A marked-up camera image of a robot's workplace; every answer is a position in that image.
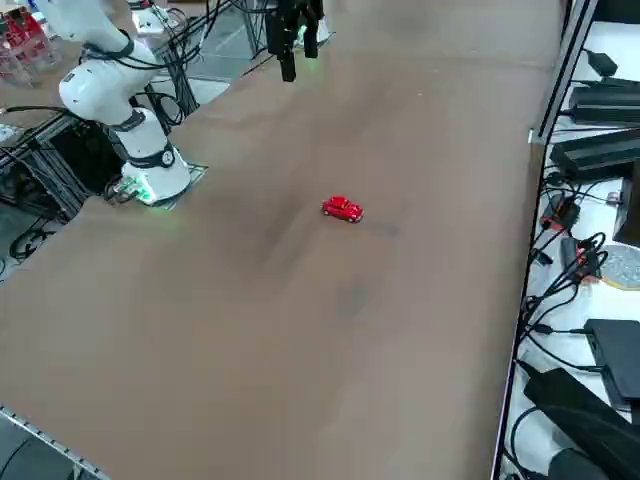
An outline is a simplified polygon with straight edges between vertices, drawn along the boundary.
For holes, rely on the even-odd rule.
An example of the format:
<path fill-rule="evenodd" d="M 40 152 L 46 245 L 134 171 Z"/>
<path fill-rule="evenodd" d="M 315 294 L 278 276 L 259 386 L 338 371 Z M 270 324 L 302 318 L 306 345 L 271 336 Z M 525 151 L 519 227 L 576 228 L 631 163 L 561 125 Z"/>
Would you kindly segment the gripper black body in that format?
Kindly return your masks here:
<path fill-rule="evenodd" d="M 268 52 L 292 50 L 300 29 L 318 34 L 322 19 L 322 0 L 277 1 L 275 9 L 265 15 Z"/>

